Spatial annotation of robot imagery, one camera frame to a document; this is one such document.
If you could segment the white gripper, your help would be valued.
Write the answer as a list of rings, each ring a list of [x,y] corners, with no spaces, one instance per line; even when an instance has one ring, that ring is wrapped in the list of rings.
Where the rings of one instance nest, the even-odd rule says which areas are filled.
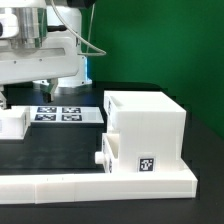
[[[39,49],[12,49],[7,40],[0,41],[0,107],[7,108],[3,91],[7,84],[48,79],[41,85],[45,102],[54,101],[57,79],[76,75],[79,48],[71,35],[49,34]]]

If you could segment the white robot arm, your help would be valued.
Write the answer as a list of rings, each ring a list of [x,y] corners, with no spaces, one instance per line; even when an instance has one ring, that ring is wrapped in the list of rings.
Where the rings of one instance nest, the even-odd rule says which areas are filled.
[[[0,107],[4,87],[45,80],[52,94],[60,78],[82,71],[82,15],[95,0],[0,0]]]

